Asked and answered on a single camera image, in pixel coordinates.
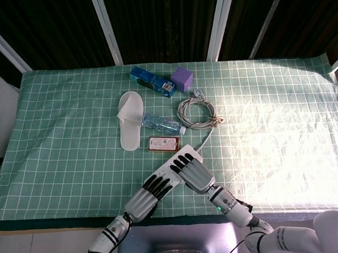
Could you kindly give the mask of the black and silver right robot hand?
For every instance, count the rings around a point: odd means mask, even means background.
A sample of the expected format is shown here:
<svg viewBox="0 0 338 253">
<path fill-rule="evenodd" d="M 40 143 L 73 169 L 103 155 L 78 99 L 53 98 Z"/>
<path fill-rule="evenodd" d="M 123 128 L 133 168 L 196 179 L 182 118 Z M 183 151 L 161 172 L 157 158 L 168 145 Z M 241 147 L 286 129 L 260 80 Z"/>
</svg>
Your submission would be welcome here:
<svg viewBox="0 0 338 253">
<path fill-rule="evenodd" d="M 215 183 L 212 173 L 189 153 L 178 155 L 169 167 L 177 173 L 185 184 L 198 194 L 205 194 Z"/>
</svg>

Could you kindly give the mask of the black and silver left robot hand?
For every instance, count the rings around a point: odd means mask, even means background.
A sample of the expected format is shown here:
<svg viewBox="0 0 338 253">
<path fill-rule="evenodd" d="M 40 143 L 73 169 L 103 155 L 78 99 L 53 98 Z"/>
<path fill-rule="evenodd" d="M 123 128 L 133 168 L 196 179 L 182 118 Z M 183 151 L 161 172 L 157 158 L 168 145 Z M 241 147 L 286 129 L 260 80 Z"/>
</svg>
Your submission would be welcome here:
<svg viewBox="0 0 338 253">
<path fill-rule="evenodd" d="M 133 223 L 141 222 L 154 212 L 158 202 L 173 189 L 170 178 L 151 175 L 124 206 Z"/>
</svg>

